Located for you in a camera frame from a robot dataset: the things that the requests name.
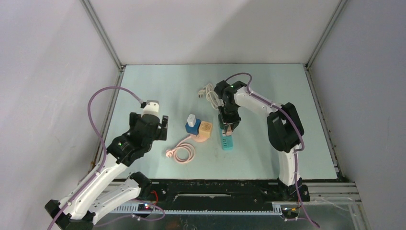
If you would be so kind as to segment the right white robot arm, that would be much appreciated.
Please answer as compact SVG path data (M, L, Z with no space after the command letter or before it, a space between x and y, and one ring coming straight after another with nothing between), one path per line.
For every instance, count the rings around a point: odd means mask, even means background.
M278 151L279 196L302 203L305 190L299 174L298 152L304 150L304 128L295 106L273 103L250 91L241 81L228 84L223 80L216 84L214 92L222 102L218 107L218 119L226 136L230 136L241 122L240 107L266 117L269 142Z

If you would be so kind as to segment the blue cube socket adapter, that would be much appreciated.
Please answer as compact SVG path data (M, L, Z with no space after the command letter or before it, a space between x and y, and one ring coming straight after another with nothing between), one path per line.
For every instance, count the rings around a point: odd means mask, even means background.
M199 134L200 124L201 124L200 119L196 119L196 122L195 122L194 126L190 126L189 123L186 122L186 124L185 124L186 132L189 133L189 134L197 136Z

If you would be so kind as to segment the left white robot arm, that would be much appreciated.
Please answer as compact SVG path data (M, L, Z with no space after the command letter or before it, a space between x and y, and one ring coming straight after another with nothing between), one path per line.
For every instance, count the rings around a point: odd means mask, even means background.
M130 113L129 129L114 138L107 154L68 196L49 200L45 210L52 217L49 229L57 224L62 230L91 230L96 223L121 204L132 199L147 199L152 182L141 172L127 177L113 191L102 195L105 188L132 163L142 158L156 140L165 141L168 116Z

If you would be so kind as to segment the yellow cube socket adapter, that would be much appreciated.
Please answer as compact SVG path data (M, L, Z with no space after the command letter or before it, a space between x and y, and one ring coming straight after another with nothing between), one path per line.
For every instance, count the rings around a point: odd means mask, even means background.
M202 121L198 129L198 135L200 138L209 138L213 130L213 124L211 122Z

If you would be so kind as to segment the white usb charger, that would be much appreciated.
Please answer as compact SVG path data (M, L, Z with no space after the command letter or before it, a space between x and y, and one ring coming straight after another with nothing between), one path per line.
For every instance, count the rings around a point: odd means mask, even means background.
M196 119L195 115L194 114L189 114L189 116L187 118L187 125L189 127L194 127L196 122L197 122L197 119Z

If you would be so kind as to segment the small pink plug adapter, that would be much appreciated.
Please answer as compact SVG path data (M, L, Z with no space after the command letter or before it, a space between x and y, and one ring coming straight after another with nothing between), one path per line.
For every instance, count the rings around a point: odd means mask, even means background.
M228 126L225 128L225 136L231 136L232 135L232 128L231 126Z

